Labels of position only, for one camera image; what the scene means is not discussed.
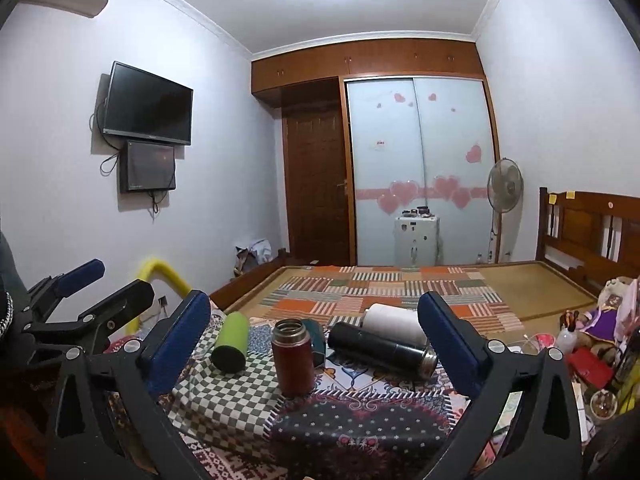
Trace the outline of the red thermos steel rim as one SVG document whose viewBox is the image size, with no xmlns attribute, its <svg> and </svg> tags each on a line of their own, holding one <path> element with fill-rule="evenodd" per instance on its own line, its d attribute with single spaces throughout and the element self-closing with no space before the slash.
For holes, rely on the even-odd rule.
<svg viewBox="0 0 640 480">
<path fill-rule="evenodd" d="M 274 366 L 281 393 L 286 398 L 306 396 L 314 388 L 314 356 L 308 330 L 301 320 L 276 323 L 271 335 Z"/>
</svg>

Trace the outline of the wooden bed footboard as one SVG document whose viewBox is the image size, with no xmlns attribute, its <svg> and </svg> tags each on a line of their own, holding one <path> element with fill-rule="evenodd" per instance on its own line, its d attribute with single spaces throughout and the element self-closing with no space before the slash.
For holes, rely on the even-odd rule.
<svg viewBox="0 0 640 480">
<path fill-rule="evenodd" d="M 209 300 L 220 310 L 228 310 L 254 288 L 265 283 L 272 274 L 285 266 L 288 251 L 281 248 L 273 260 L 256 266 L 255 269 L 241 274 L 237 278 L 215 290 L 209 295 Z"/>
</svg>

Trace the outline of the bag on floor corner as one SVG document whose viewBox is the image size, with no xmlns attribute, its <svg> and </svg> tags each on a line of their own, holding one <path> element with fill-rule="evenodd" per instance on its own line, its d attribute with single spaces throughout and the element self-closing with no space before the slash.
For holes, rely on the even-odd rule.
<svg viewBox="0 0 640 480">
<path fill-rule="evenodd" d="M 270 263 L 272 259 L 272 247 L 270 241 L 266 238 L 254 240 L 254 242 L 250 242 L 246 246 L 236 246 L 233 275 L 238 278 L 262 264 Z"/>
</svg>

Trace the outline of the wardrobe with heart stickers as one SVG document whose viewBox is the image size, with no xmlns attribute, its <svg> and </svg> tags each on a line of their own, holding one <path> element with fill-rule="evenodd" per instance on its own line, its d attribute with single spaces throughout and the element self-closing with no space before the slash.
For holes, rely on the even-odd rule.
<svg viewBox="0 0 640 480">
<path fill-rule="evenodd" d="M 487 179 L 499 157 L 488 82 L 472 42 L 373 39 L 262 58 L 250 90 L 283 111 L 339 102 L 345 137 L 352 262 L 395 264 L 394 222 L 425 208 L 439 218 L 437 264 L 492 263 Z"/>
</svg>

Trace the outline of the black thermos bottle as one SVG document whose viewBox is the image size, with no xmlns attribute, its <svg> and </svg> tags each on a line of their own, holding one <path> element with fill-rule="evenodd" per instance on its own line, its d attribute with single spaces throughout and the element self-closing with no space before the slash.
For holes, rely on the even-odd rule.
<svg viewBox="0 0 640 480">
<path fill-rule="evenodd" d="M 367 364 L 412 379 L 428 379 L 436 370 L 438 357 L 425 348 L 402 344 L 345 322 L 329 331 L 328 346 L 341 358 Z"/>
</svg>

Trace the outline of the plush toy purple clothes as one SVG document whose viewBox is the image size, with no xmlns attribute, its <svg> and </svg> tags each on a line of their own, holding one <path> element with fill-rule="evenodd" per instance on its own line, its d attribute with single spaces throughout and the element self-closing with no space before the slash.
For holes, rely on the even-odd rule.
<svg viewBox="0 0 640 480">
<path fill-rule="evenodd" d="M 612 278 L 605 283 L 597 307 L 582 315 L 582 333 L 594 344 L 618 346 L 638 318 L 638 278 Z"/>
</svg>

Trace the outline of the clear bottle black cap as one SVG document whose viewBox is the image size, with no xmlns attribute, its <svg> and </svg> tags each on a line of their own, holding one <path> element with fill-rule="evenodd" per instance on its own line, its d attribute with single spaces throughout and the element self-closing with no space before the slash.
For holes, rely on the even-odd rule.
<svg viewBox="0 0 640 480">
<path fill-rule="evenodd" d="M 560 316 L 560 331 L 555 337 L 555 347 L 558 348 L 564 356 L 571 354 L 576 348 L 578 341 L 576 321 L 574 316 L 568 312 Z"/>
</svg>

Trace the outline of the white small appliance cabinet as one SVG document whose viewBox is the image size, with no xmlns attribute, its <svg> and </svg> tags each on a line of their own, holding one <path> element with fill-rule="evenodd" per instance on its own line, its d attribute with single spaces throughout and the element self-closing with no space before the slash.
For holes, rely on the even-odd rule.
<svg viewBox="0 0 640 480">
<path fill-rule="evenodd" d="M 436 266 L 439 259 L 439 218 L 425 208 L 404 210 L 394 222 L 395 266 Z"/>
</svg>

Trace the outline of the patchwork patterned cloth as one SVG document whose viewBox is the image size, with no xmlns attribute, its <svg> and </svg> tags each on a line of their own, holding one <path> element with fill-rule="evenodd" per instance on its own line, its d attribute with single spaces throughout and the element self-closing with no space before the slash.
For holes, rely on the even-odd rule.
<svg viewBox="0 0 640 480">
<path fill-rule="evenodd" d="M 226 316 L 218 308 L 175 388 L 158 400 L 214 479 L 410 479 L 445 443 L 469 404 L 441 366 L 405 380 L 326 352 L 314 391 L 280 393 L 273 322 L 250 320 L 246 367 L 210 360 Z"/>
</svg>

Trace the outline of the small bowl with snacks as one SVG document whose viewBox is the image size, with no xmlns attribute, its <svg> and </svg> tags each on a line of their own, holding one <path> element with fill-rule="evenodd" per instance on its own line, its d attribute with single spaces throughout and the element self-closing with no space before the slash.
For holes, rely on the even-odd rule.
<svg viewBox="0 0 640 480">
<path fill-rule="evenodd" d="M 594 422 L 597 425 L 604 424 L 616 415 L 616 395 L 605 389 L 598 390 L 591 396 L 589 407 Z"/>
</svg>

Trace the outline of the red box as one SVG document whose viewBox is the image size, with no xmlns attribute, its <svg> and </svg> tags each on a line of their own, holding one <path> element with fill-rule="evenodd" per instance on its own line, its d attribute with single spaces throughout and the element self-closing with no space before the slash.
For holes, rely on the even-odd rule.
<svg viewBox="0 0 640 480">
<path fill-rule="evenodd" d="M 585 347 L 574 350 L 565 361 L 580 380 L 597 390 L 604 389 L 613 376 L 612 367 Z"/>
</svg>

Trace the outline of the dark green faceted cup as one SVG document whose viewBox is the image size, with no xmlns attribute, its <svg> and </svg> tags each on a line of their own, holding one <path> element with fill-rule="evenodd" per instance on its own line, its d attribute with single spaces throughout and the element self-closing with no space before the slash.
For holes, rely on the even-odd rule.
<svg viewBox="0 0 640 480">
<path fill-rule="evenodd" d="M 309 334 L 312 359 L 317 370 L 326 365 L 326 336 L 320 323 L 312 318 L 303 318 L 302 324 Z"/>
</svg>

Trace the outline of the wooden bed headboard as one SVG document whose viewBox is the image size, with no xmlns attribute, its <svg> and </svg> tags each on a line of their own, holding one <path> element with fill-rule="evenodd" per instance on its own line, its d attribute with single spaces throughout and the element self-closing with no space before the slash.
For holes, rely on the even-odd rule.
<svg viewBox="0 0 640 480">
<path fill-rule="evenodd" d="M 638 198 L 541 188 L 536 259 L 593 294 L 611 278 L 638 278 Z"/>
</svg>

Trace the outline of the wall mounted black television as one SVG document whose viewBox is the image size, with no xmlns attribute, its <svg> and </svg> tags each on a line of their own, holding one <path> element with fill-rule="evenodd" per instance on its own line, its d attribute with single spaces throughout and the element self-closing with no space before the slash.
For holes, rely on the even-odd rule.
<svg viewBox="0 0 640 480">
<path fill-rule="evenodd" d="M 193 90 L 146 70 L 114 62 L 102 131 L 108 136 L 190 145 Z"/>
</svg>

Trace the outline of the yellow foam padded rail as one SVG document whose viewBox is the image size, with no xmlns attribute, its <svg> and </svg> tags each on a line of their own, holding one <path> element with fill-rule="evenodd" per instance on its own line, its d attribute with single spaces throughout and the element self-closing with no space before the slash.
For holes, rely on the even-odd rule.
<svg viewBox="0 0 640 480">
<path fill-rule="evenodd" d="M 157 257 L 146 257 L 137 270 L 136 278 L 152 285 L 157 298 L 152 307 L 138 315 L 126 325 L 127 335 L 137 333 L 145 321 L 160 318 L 160 314 L 168 314 L 177 304 L 188 296 L 192 286 L 173 266 Z"/>
</svg>

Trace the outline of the dark wooden door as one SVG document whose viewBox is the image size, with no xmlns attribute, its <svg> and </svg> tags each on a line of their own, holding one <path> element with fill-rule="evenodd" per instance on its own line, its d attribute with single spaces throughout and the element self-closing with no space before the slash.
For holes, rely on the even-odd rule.
<svg viewBox="0 0 640 480">
<path fill-rule="evenodd" d="M 319 102 L 283 111 L 288 240 L 293 256 L 324 266 L 352 262 L 342 110 Z"/>
</svg>

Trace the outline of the small black wall monitor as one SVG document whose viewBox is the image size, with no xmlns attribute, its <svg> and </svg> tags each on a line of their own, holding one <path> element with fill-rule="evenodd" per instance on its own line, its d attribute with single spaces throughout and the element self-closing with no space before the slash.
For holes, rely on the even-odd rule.
<svg viewBox="0 0 640 480">
<path fill-rule="evenodd" d="M 176 150 L 171 145 L 126 141 L 119 152 L 119 192 L 170 191 L 176 187 Z"/>
</svg>

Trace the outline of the white thermos bottle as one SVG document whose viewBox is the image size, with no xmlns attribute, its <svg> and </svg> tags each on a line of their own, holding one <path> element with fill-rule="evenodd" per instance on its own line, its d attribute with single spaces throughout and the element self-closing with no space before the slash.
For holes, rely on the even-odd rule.
<svg viewBox="0 0 640 480">
<path fill-rule="evenodd" d="M 364 312 L 361 328 L 401 344 L 422 348 L 427 345 L 427 336 L 419 323 L 416 310 L 372 304 Z"/>
</svg>

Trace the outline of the striped orange bed mat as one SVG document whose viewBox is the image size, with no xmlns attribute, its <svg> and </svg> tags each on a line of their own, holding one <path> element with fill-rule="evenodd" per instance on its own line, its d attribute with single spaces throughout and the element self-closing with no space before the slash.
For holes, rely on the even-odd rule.
<svg viewBox="0 0 640 480">
<path fill-rule="evenodd" d="M 522 321 L 479 270 L 432 266 L 304 266 L 284 272 L 250 308 L 252 318 L 312 318 L 328 327 L 356 323 L 374 304 L 414 310 L 421 296 L 437 292 L 458 318 L 481 334 L 515 332 Z"/>
</svg>

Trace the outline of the lime green bottle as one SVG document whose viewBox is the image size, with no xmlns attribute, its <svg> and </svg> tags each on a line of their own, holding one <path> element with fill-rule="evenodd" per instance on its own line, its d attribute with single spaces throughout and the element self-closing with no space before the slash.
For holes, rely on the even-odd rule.
<svg viewBox="0 0 640 480">
<path fill-rule="evenodd" d="M 246 365 L 250 321 L 241 312 L 230 313 L 222 323 L 210 362 L 224 374 L 242 372 Z"/>
</svg>

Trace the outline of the white standing fan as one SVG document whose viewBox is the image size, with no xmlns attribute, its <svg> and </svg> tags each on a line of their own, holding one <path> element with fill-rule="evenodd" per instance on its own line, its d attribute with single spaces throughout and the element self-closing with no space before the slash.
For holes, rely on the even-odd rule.
<svg viewBox="0 0 640 480">
<path fill-rule="evenodd" d="M 512 258 L 522 216 L 524 179 L 514 160 L 503 157 L 491 168 L 487 180 L 487 197 L 494 220 L 495 263 Z"/>
</svg>

